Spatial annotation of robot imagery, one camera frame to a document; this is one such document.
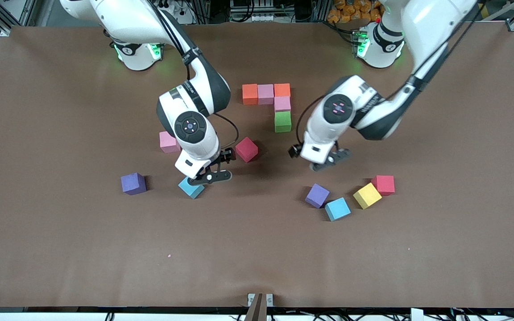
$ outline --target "wooden block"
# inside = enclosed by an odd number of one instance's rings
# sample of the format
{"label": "wooden block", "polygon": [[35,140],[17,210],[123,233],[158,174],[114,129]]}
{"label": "wooden block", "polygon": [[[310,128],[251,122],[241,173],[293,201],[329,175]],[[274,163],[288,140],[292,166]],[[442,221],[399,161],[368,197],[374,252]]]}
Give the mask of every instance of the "wooden block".
{"label": "wooden block", "polygon": [[179,152],[181,150],[178,141],[168,132],[160,133],[160,148],[163,152]]}
{"label": "wooden block", "polygon": [[291,97],[291,85],[288,83],[276,83],[275,97]]}
{"label": "wooden block", "polygon": [[280,111],[275,113],[275,132],[291,131],[291,112]]}
{"label": "wooden block", "polygon": [[195,199],[196,197],[198,197],[199,193],[201,193],[205,189],[205,187],[203,185],[192,186],[192,185],[190,185],[190,183],[187,182],[187,179],[188,179],[188,177],[185,177],[182,181],[180,181],[178,186],[189,197],[191,197],[192,199]]}
{"label": "wooden block", "polygon": [[275,112],[291,110],[291,97],[275,97]]}
{"label": "wooden block", "polygon": [[374,187],[372,183],[369,183],[365,187],[359,189],[353,196],[361,205],[363,210],[382,199],[382,195],[378,193],[376,187]]}
{"label": "wooden block", "polygon": [[136,195],[146,191],[144,176],[139,173],[131,173],[120,178],[122,191],[128,195]]}
{"label": "wooden block", "polygon": [[273,104],[275,102],[273,85],[257,85],[257,95],[259,96],[259,104]]}
{"label": "wooden block", "polygon": [[257,84],[251,83],[249,85],[242,85],[241,91],[243,92],[243,104],[258,104],[259,95],[257,92]]}
{"label": "wooden block", "polygon": [[328,218],[330,218],[331,222],[336,221],[339,218],[345,217],[350,214],[350,209],[348,204],[344,200],[344,197],[341,197],[335,201],[329,202],[324,207],[328,214]]}
{"label": "wooden block", "polygon": [[325,189],[321,185],[314,184],[311,191],[308,192],[307,198],[304,200],[306,203],[309,203],[317,209],[320,209],[320,207],[322,207],[324,204],[324,201],[326,201],[329,193],[330,191],[328,191],[328,189]]}
{"label": "wooden block", "polygon": [[372,184],[382,196],[390,196],[396,192],[392,175],[376,175],[372,179]]}
{"label": "wooden block", "polygon": [[257,156],[259,148],[249,137],[245,137],[235,146],[235,153],[241,157],[245,163],[249,163],[251,159]]}

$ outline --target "brown table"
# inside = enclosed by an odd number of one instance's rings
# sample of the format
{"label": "brown table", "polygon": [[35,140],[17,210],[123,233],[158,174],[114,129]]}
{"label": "brown table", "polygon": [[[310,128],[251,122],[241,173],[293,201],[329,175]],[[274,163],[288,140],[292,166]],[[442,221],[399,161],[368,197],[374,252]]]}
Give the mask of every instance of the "brown table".
{"label": "brown table", "polygon": [[[293,124],[339,77],[387,95],[411,70],[353,59],[322,25],[224,24],[187,32],[232,89],[223,115],[258,160],[191,200],[158,147],[157,97],[181,83],[177,51],[126,69],[94,28],[15,28],[0,40],[0,306],[217,306],[272,292],[281,306],[514,305],[514,33],[477,24],[384,142],[353,130],[353,157],[314,173],[290,159],[273,108],[243,106],[243,83],[290,82]],[[223,142],[232,128],[210,117]],[[120,176],[148,175],[133,197]],[[377,174],[397,193],[360,210]],[[329,222],[312,184],[345,197]]]}

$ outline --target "cube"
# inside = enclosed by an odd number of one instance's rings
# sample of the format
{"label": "cube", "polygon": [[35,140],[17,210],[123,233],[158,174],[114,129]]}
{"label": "cube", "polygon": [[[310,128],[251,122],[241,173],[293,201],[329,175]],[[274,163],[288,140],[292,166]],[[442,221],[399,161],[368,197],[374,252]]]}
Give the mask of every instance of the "cube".
{"label": "cube", "polygon": [[325,189],[321,185],[314,184],[310,192],[308,192],[307,198],[304,200],[306,203],[320,209],[324,204],[324,201],[326,201],[329,193],[330,191],[328,191],[328,189]]}
{"label": "cube", "polygon": [[382,199],[382,195],[378,193],[376,187],[374,187],[372,183],[369,183],[365,187],[359,189],[353,196],[361,205],[363,210]]}
{"label": "cube", "polygon": [[275,97],[275,112],[290,111],[291,110],[291,97],[281,96]]}
{"label": "cube", "polygon": [[291,112],[279,111],[275,113],[275,132],[291,131]]}
{"label": "cube", "polygon": [[243,104],[257,104],[259,102],[256,83],[242,85],[241,91],[243,92]]}
{"label": "cube", "polygon": [[120,178],[122,191],[128,195],[136,195],[146,191],[144,176],[139,173],[130,173]]}
{"label": "cube", "polygon": [[396,192],[394,177],[392,175],[376,175],[376,177],[372,179],[372,184],[382,196],[390,196]]}
{"label": "cube", "polygon": [[188,177],[185,177],[182,181],[180,181],[178,186],[189,197],[191,197],[192,199],[195,199],[196,197],[198,197],[199,193],[201,193],[205,189],[205,187],[203,185],[196,185],[196,186],[190,185],[190,183],[187,182],[187,179],[188,179]]}
{"label": "cube", "polygon": [[257,85],[257,95],[259,96],[259,104],[273,104],[275,102],[273,85]]}
{"label": "cube", "polygon": [[329,202],[324,207],[328,214],[328,218],[330,218],[331,222],[336,221],[339,218],[345,217],[350,214],[350,209],[348,204],[344,200],[344,197],[341,197],[335,201]]}
{"label": "cube", "polygon": [[249,139],[249,137],[245,137],[239,142],[239,144],[237,144],[237,146],[235,146],[235,153],[241,157],[245,163],[249,163],[251,159],[257,156],[259,148],[252,140]]}
{"label": "cube", "polygon": [[179,152],[182,149],[178,141],[170,136],[168,132],[160,133],[160,148],[163,152]]}
{"label": "cube", "polygon": [[291,97],[291,85],[288,83],[276,83],[275,97]]}

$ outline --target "red cube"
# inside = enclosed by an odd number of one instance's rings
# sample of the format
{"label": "red cube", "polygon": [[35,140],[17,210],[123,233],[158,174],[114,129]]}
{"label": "red cube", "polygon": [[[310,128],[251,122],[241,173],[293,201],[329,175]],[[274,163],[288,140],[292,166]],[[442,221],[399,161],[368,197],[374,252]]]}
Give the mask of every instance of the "red cube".
{"label": "red cube", "polygon": [[251,159],[255,158],[257,156],[257,153],[259,153],[259,148],[257,148],[257,145],[253,141],[249,139],[249,137],[243,138],[242,141],[235,146],[235,153],[237,156],[241,157],[245,161],[245,163],[249,163]]}
{"label": "red cube", "polygon": [[392,175],[376,175],[371,182],[382,196],[390,196],[396,192]]}

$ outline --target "orange cube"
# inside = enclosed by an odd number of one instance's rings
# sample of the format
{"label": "orange cube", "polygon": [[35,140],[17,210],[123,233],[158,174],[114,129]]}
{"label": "orange cube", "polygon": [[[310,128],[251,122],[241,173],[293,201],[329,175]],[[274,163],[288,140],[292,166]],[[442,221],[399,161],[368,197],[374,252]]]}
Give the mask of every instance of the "orange cube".
{"label": "orange cube", "polygon": [[241,91],[243,91],[243,104],[258,104],[259,96],[257,95],[256,83],[242,85]]}
{"label": "orange cube", "polygon": [[276,83],[275,97],[291,97],[291,85],[288,83]]}

